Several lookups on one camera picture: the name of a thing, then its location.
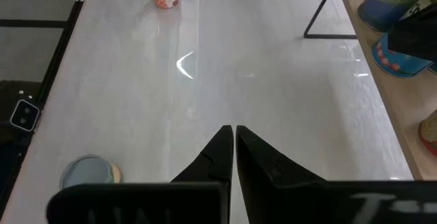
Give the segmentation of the light blue cherries can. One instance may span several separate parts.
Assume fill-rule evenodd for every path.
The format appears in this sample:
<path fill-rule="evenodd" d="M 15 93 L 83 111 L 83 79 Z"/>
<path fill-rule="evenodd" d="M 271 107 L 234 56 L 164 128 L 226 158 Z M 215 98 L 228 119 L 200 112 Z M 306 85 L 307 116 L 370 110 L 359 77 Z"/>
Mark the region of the light blue cherries can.
<path fill-rule="evenodd" d="M 385 72 L 397 77 L 410 78 L 437 63 L 389 50 L 389 30 L 372 46 L 375 62 Z"/>

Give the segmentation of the black table frame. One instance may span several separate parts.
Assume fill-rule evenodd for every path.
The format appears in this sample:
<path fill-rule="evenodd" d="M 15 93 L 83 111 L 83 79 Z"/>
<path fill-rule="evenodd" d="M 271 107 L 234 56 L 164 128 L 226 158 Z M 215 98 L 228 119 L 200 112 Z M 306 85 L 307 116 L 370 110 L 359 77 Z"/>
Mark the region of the black table frame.
<path fill-rule="evenodd" d="M 83 3 L 75 0 L 0 0 L 0 218 Z M 31 132 L 10 124 L 20 99 L 40 109 Z"/>

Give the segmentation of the tan and red label can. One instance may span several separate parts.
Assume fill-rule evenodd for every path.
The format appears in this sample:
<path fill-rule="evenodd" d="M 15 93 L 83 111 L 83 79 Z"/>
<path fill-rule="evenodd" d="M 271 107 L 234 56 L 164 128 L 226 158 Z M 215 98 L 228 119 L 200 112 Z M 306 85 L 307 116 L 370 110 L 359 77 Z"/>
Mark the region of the tan and red label can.
<path fill-rule="evenodd" d="M 419 137 L 424 146 L 437 156 L 437 109 L 420 123 Z"/>

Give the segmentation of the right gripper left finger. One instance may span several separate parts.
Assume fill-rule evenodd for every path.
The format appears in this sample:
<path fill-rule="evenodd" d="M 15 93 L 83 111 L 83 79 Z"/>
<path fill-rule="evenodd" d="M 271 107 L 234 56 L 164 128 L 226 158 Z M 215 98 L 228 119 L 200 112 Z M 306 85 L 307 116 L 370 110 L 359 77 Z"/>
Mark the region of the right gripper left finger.
<path fill-rule="evenodd" d="M 232 179 L 234 134 L 230 125 L 222 126 L 196 159 L 173 182 L 225 182 Z"/>

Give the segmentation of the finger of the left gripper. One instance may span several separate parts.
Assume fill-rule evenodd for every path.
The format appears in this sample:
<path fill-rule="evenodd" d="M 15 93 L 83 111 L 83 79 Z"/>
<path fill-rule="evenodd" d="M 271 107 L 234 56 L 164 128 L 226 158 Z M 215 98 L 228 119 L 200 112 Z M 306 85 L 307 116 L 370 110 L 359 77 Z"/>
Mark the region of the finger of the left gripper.
<path fill-rule="evenodd" d="M 388 32 L 389 50 L 437 62 L 437 0 L 418 0 Z"/>

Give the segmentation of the white glossy surface sheet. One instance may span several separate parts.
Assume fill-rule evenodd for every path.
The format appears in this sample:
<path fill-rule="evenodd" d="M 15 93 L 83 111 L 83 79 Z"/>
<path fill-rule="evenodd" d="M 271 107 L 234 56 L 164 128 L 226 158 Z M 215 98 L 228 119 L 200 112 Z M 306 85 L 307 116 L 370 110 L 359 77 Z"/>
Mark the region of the white glossy surface sheet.
<path fill-rule="evenodd" d="M 46 224 L 74 159 L 166 182 L 243 125 L 327 180 L 409 180 L 355 40 L 303 36 L 321 0 L 86 0 L 0 224 Z"/>

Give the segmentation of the blue peas can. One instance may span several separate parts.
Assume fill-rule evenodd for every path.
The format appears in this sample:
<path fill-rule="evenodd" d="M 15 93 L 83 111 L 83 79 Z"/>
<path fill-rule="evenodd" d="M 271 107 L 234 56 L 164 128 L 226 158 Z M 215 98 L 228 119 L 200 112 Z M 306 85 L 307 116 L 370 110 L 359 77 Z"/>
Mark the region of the blue peas can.
<path fill-rule="evenodd" d="M 358 7 L 359 18 L 376 31 L 385 32 L 418 0 L 364 0 Z"/>

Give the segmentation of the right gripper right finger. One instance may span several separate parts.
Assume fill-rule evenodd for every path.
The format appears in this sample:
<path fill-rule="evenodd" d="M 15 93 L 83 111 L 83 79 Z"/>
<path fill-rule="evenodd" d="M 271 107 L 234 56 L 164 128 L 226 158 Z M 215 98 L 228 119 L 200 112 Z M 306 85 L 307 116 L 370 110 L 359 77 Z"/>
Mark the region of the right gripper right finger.
<path fill-rule="evenodd" d="M 236 128 L 236 157 L 241 182 L 292 188 L 325 181 L 242 125 Z"/>

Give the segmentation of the green peach label can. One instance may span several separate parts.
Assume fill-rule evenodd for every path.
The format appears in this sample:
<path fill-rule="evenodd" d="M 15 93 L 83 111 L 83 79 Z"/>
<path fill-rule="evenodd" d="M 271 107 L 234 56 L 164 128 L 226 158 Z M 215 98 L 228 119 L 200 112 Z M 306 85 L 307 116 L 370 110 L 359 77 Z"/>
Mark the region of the green peach label can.
<path fill-rule="evenodd" d="M 80 184 L 118 184 L 121 181 L 119 167 L 99 155 L 87 154 L 66 166 L 59 179 L 59 189 Z"/>

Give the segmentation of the wooden shelf black metal legs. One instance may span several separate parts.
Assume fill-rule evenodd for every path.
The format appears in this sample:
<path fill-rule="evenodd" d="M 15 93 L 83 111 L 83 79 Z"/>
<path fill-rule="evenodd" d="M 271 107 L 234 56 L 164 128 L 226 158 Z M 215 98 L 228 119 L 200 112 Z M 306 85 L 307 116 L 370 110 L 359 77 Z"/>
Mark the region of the wooden shelf black metal legs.
<path fill-rule="evenodd" d="M 419 124 L 437 110 L 437 75 L 429 70 L 416 76 L 399 78 L 387 74 L 376 65 L 371 47 L 382 37 L 358 17 L 358 7 L 364 0 L 342 0 L 352 23 L 354 35 L 310 34 L 327 0 L 322 0 L 305 29 L 304 38 L 358 40 L 373 75 L 389 119 L 416 180 L 437 180 L 437 156 L 428 151 L 419 138 Z"/>

